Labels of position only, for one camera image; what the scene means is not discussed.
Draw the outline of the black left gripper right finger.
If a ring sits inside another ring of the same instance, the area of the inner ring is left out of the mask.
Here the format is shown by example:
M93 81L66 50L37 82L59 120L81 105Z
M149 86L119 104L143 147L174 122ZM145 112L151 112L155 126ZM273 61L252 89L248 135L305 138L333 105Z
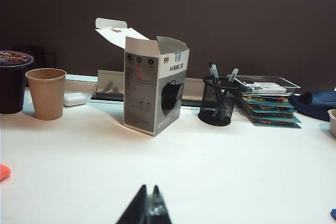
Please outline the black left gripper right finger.
M148 223L172 224L165 201L157 185L154 186L153 193L150 196Z

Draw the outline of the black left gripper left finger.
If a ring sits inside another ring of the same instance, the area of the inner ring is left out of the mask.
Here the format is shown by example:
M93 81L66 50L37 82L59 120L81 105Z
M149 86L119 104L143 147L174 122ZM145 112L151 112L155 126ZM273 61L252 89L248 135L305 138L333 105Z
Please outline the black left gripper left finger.
M147 196L146 185L142 185L118 219L117 224L143 223Z

